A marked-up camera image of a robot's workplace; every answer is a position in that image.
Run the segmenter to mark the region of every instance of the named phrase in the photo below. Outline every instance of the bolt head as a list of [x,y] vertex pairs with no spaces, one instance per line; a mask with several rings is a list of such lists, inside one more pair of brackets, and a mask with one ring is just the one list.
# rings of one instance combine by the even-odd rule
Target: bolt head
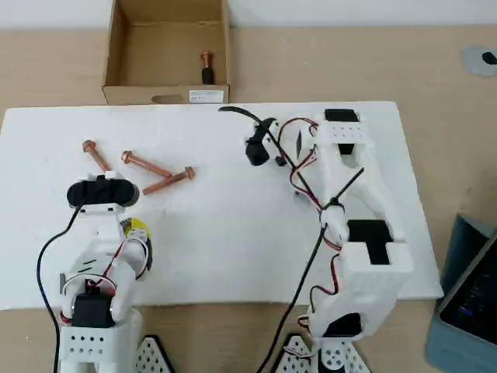
[[211,57],[212,51],[203,50],[200,51],[200,58]]
[[124,151],[123,154],[121,155],[121,160],[126,164],[129,163],[131,154],[132,154],[131,150]]
[[91,140],[86,140],[85,142],[83,142],[83,151],[84,152],[87,152],[88,151],[88,148],[92,148],[94,149],[96,146],[96,143],[91,141]]
[[191,180],[195,177],[195,171],[193,171],[192,167],[185,167],[186,175],[188,175],[188,178]]

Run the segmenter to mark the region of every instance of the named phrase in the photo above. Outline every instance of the cardboard box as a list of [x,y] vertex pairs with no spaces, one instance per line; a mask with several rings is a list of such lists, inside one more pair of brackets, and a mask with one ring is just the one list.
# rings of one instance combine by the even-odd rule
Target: cardboard box
[[[107,103],[227,103],[228,37],[225,0],[114,0]],[[202,84],[202,50],[214,53],[216,85]]]

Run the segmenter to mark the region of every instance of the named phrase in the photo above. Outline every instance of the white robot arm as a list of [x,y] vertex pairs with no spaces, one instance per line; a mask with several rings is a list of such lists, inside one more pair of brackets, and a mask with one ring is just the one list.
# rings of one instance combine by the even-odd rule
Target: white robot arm
[[107,172],[74,184],[72,206],[93,232],[87,249],[61,278],[60,372],[135,372],[142,318],[132,309],[135,281],[152,263],[148,229],[136,219],[119,220],[134,204],[137,190]]
[[[326,110],[317,120],[294,118],[281,126],[276,120],[258,120],[233,106],[221,111],[234,111],[255,119],[256,135],[249,139],[252,149],[247,152],[251,163],[260,166],[276,158],[280,166],[285,163],[282,159],[290,164],[294,187],[318,209],[321,227],[326,228],[325,240],[335,249],[329,252],[331,273],[326,281],[313,287],[321,291],[311,290],[308,314],[299,318],[299,323],[306,322],[301,325],[308,330],[314,344],[311,354],[304,357],[312,359],[313,371],[317,372],[320,365],[326,366],[319,361],[326,359],[318,353],[320,350],[341,350],[342,342],[377,331],[413,271],[405,233],[390,190],[381,177],[367,124],[361,123],[353,110]],[[297,160],[292,160],[283,149],[282,131],[295,120],[310,125],[308,131],[299,133]],[[317,176],[312,179],[321,181],[320,198],[306,185],[303,175]],[[375,219],[347,218],[346,201],[352,195],[371,209]],[[332,290],[328,289],[330,284],[334,284]]]

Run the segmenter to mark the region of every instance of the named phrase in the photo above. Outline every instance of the white foam board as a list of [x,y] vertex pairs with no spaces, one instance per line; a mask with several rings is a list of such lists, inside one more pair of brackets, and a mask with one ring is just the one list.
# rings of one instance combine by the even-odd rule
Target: white foam board
[[[314,116],[325,108],[360,112],[377,144],[381,171],[400,211],[415,272],[400,298],[438,298],[439,274],[398,109],[394,103],[257,103],[242,105],[260,117],[284,121]],[[196,178],[141,196],[127,216],[151,226],[155,258],[146,281],[137,284],[143,305],[200,302],[289,302],[318,236],[318,216],[295,197],[288,168],[272,162],[252,167],[244,137],[250,119],[218,113],[219,105],[88,106],[9,110],[0,136],[0,281],[9,284],[0,309],[43,305],[36,279],[40,247],[61,231],[72,210],[67,189],[96,164],[82,152],[92,139],[113,169],[141,189],[160,177],[120,161],[133,150],[166,169],[196,167]],[[346,201],[347,214],[367,214]],[[74,228],[48,250],[43,282],[58,304],[58,274],[70,268],[92,233]],[[299,298],[329,277],[332,252],[322,246]]]

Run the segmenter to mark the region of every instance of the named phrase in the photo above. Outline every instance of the copper bolt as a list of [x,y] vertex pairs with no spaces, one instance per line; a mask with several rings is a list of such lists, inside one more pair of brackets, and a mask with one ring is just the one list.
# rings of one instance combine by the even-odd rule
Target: copper bolt
[[203,60],[203,66],[205,68],[210,68],[210,65],[212,63],[212,56],[213,56],[213,53],[211,51],[201,51],[200,52],[200,58]]
[[180,180],[183,179],[193,179],[195,177],[195,171],[191,167],[185,167],[185,171],[182,173],[176,173],[175,175],[169,177],[168,179],[163,179],[162,181],[152,184],[150,186],[147,186],[145,189],[143,189],[143,194],[147,195],[150,193],[154,193],[159,189],[162,189],[164,187],[167,187],[173,183],[178,183]]
[[102,156],[97,152],[95,146],[95,142],[86,140],[85,142],[83,142],[83,151],[85,153],[89,153],[92,156],[93,160],[97,162],[103,172],[110,171],[109,165],[107,165],[107,162],[104,161]]
[[123,154],[121,155],[121,159],[126,164],[128,164],[129,162],[134,163],[135,165],[143,167],[144,169],[148,169],[148,170],[152,171],[153,173],[156,173],[160,176],[164,176],[164,177],[171,177],[172,176],[172,174],[167,169],[163,169],[159,166],[154,165],[153,163],[150,163],[150,162],[147,162],[141,158],[138,158],[136,155],[133,154],[133,152],[131,150],[126,150],[125,152],[123,152]]

